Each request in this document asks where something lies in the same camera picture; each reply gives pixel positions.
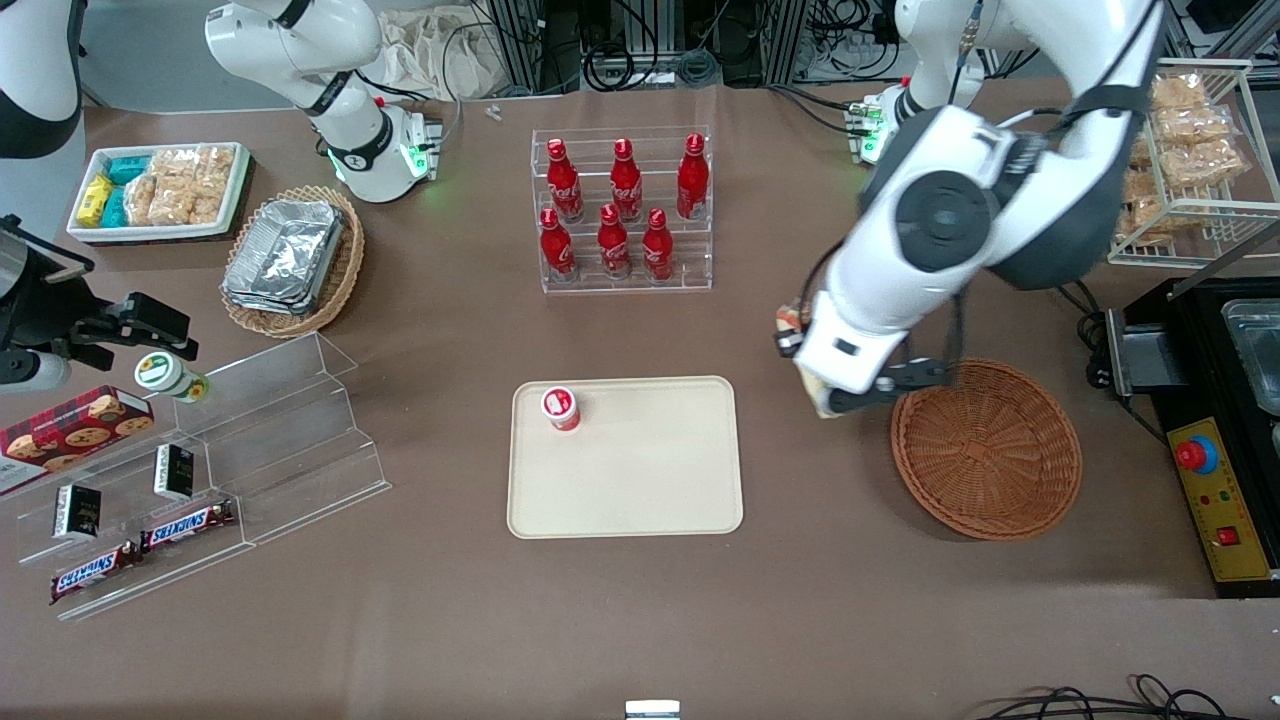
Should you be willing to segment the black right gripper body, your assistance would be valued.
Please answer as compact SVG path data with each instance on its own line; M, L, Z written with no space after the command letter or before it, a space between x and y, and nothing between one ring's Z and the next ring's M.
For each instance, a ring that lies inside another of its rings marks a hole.
M120 338L113 305L86 277L95 261L41 240L4 218L3 351L96 345Z

